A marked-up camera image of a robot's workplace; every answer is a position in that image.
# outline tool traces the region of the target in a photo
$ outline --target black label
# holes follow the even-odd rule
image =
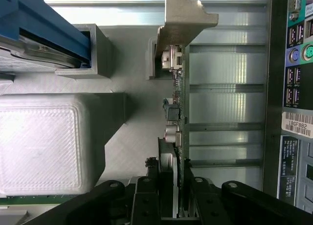
[[[294,205],[299,140],[290,136],[282,137],[280,163],[279,199]]]

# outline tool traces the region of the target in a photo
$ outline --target green ps/2 port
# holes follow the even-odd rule
[[[309,61],[313,57],[313,45],[306,45],[302,50],[302,58]]]

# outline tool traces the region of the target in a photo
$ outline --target metal bracket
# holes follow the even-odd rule
[[[206,13],[199,0],[165,0],[165,25],[158,29],[156,57],[170,45],[187,46],[218,21],[219,15]]]

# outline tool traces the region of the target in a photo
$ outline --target barcode sticker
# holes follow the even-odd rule
[[[297,135],[313,138],[313,116],[283,112],[282,129]]]

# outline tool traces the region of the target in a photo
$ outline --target screw hole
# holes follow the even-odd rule
[[[149,216],[149,212],[148,212],[148,211],[145,211],[145,212],[142,213],[142,215],[143,215],[144,217],[148,217],[148,216]]]
[[[215,212],[215,211],[211,212],[211,215],[212,215],[213,217],[219,216],[218,212]]]

